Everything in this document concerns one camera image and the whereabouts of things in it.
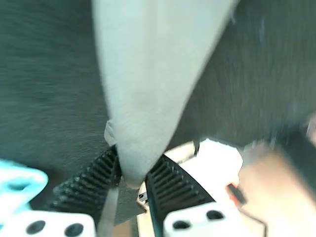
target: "black cable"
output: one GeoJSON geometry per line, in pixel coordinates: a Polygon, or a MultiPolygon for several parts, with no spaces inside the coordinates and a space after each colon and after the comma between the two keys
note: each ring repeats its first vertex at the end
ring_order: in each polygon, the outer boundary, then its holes
{"type": "Polygon", "coordinates": [[[196,156],[198,154],[199,151],[199,140],[194,140],[193,141],[193,145],[194,145],[194,156],[196,156]]]}
{"type": "MultiPolygon", "coordinates": [[[[234,195],[234,197],[238,200],[240,206],[247,203],[245,196],[243,195],[242,191],[238,187],[235,187],[233,184],[229,184],[227,187],[231,191],[231,193],[234,195]]],[[[243,214],[246,217],[254,220],[255,222],[258,222],[259,224],[263,225],[264,226],[263,236],[268,237],[268,224],[266,222],[251,215],[249,212],[246,212],[245,210],[242,210],[240,208],[238,208],[238,210],[241,214],[243,214]]]]}
{"type": "Polygon", "coordinates": [[[263,225],[264,226],[264,232],[263,232],[263,236],[264,237],[268,237],[268,224],[260,219],[258,219],[257,217],[251,215],[249,212],[246,212],[245,210],[242,210],[242,209],[238,209],[239,212],[243,215],[245,215],[246,217],[254,220],[255,222],[258,222],[259,224],[263,225]]]}

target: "wooden surface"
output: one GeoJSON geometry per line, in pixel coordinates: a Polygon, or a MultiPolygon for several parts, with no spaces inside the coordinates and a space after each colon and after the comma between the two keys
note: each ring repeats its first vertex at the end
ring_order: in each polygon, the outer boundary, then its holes
{"type": "MultiPolygon", "coordinates": [[[[239,187],[248,200],[243,209],[267,222],[268,237],[316,236],[316,205],[292,168],[277,152],[254,160],[239,174],[239,187]]],[[[243,219],[253,236],[263,236],[261,225],[243,219]]],[[[140,215],[138,223],[140,237],[153,236],[148,213],[140,215]]]]}

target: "gray fabric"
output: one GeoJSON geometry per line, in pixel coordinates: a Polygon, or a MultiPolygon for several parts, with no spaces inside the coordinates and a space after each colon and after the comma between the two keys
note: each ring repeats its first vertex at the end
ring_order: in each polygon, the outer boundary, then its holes
{"type": "MultiPolygon", "coordinates": [[[[32,201],[42,209],[55,186],[108,146],[91,5],[2,0],[0,19],[0,158],[48,174],[48,185],[32,201]]],[[[120,185],[117,224],[141,213],[136,196],[120,185]]]]}
{"type": "Polygon", "coordinates": [[[94,0],[122,173],[139,187],[171,139],[236,0],[94,0]]]}
{"type": "MultiPolygon", "coordinates": [[[[314,9],[314,0],[242,0],[168,149],[203,137],[245,146],[315,111],[314,9]]],[[[0,18],[0,158],[49,175],[32,203],[41,208],[107,145],[90,1],[2,0],[0,18]]],[[[120,187],[117,220],[138,213],[136,195],[120,187]]]]}

